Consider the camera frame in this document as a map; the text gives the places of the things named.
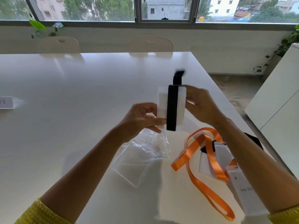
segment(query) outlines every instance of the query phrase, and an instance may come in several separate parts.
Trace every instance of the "window glass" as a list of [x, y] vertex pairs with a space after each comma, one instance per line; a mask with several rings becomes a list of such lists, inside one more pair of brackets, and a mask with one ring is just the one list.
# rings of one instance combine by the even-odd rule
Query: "window glass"
[[133, 0], [35, 0], [48, 21], [133, 21]]
[[299, 0], [200, 0], [196, 22], [299, 23]]
[[192, 0], [145, 0], [142, 3], [142, 19], [189, 19]]
[[0, 0], [0, 20], [28, 20], [32, 13], [25, 0]]

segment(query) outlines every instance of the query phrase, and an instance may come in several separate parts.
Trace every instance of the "clear plastic bag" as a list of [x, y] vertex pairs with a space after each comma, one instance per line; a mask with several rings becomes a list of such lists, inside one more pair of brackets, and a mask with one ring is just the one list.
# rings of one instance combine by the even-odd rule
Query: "clear plastic bag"
[[111, 167], [132, 186], [138, 188], [145, 174], [156, 159], [165, 159], [170, 155], [165, 132], [160, 134], [144, 129], [129, 143], [123, 145], [121, 154]]

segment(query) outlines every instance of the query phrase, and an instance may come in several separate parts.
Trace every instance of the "white chair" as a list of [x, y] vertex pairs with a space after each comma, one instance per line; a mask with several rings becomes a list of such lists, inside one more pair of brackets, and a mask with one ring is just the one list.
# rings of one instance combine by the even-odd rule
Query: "white chair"
[[43, 53], [80, 53], [76, 39], [67, 36], [54, 36], [40, 39], [37, 44], [38, 52]]
[[161, 36], [140, 36], [129, 41], [130, 52], [173, 52], [173, 42]]

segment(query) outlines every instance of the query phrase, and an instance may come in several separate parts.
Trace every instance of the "yellow sleeve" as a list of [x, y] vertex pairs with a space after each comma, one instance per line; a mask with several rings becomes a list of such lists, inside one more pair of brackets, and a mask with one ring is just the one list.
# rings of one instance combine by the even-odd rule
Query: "yellow sleeve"
[[37, 199], [15, 224], [71, 224]]
[[268, 215], [268, 218], [273, 224], [299, 224], [299, 206]]

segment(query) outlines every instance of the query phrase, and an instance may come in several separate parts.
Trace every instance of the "forearm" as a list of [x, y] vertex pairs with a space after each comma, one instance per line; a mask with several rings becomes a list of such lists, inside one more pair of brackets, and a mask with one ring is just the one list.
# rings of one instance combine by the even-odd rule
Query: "forearm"
[[299, 181], [261, 150], [232, 120], [223, 118], [214, 127], [271, 214], [299, 204]]
[[75, 223], [122, 143], [117, 130], [110, 131], [40, 200], [57, 215]]

